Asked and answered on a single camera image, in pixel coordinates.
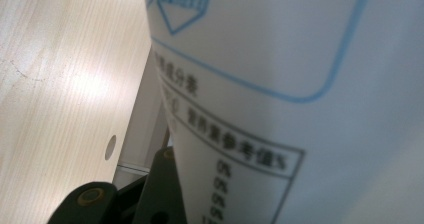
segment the wood grain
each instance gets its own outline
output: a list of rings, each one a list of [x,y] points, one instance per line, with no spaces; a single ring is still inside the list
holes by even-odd
[[[112,180],[149,49],[144,0],[0,0],[0,223]]]

